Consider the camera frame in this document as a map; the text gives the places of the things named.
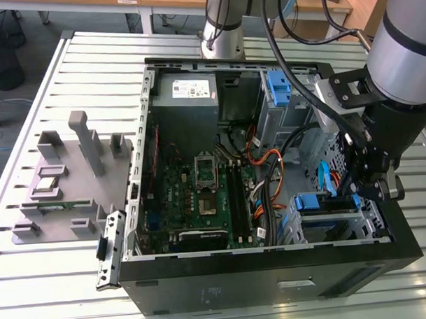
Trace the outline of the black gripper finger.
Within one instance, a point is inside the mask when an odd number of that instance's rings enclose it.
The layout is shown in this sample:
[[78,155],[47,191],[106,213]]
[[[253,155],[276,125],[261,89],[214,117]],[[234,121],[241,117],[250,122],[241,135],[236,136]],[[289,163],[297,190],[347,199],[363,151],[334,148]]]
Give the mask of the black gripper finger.
[[358,195],[379,203],[405,198],[402,181],[395,174],[398,159],[392,159],[385,151],[367,151],[357,158],[355,177]]
[[369,198],[369,188],[365,176],[364,165],[367,158],[367,147],[345,145],[344,172],[339,186],[339,196],[356,193],[360,197]]

